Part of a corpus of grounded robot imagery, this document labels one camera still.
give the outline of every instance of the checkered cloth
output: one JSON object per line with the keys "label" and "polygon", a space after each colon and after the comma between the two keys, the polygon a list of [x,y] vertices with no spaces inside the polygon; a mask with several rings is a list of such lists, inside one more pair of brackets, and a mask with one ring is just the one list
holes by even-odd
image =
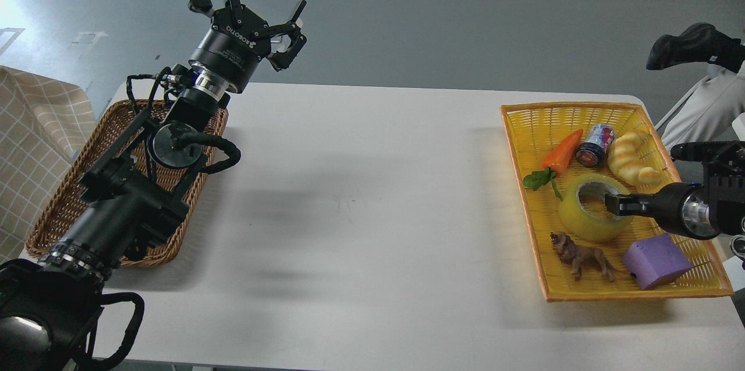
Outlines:
{"label": "checkered cloth", "polygon": [[0,66],[0,263],[21,252],[94,126],[79,87]]}

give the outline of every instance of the tape roll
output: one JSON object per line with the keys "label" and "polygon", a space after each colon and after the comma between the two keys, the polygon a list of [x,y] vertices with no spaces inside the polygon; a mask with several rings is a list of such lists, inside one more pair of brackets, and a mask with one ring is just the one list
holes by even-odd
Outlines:
{"label": "tape roll", "polygon": [[559,219],[578,238],[594,243],[611,241],[631,223],[631,217],[610,214],[605,209],[605,195],[628,194],[628,189],[614,178],[601,174],[580,175],[559,202]]}

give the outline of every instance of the person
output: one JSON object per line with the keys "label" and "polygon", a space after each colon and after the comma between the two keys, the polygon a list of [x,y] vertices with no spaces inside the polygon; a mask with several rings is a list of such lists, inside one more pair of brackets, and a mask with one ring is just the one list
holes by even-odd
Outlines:
{"label": "person", "polygon": [[665,34],[652,46],[647,69],[665,69],[689,62],[707,62],[708,76],[692,87],[662,134],[670,148],[678,143],[710,141],[745,112],[745,47],[708,23],[695,23],[679,36]]}

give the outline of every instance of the white table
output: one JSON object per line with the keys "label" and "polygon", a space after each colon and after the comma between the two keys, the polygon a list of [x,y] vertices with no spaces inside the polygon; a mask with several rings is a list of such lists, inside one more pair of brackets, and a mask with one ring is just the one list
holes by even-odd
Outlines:
{"label": "white table", "polygon": [[[123,98],[119,90],[115,100]],[[732,301],[543,300],[502,104],[631,96],[250,84],[181,253],[119,270],[132,360],[289,369],[743,368]],[[96,355],[131,308],[107,308]]]}

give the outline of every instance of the green carrot leaves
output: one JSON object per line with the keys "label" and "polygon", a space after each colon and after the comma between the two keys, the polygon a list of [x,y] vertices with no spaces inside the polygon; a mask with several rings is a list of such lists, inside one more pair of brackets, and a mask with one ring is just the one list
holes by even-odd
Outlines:
{"label": "green carrot leaves", "polygon": [[546,185],[546,183],[551,182],[551,187],[554,189],[554,195],[556,195],[556,198],[563,200],[559,188],[556,187],[556,180],[554,180],[555,177],[556,172],[546,167],[544,170],[537,170],[532,172],[532,174],[525,176],[522,178],[522,183],[525,188],[538,190],[538,188]]}

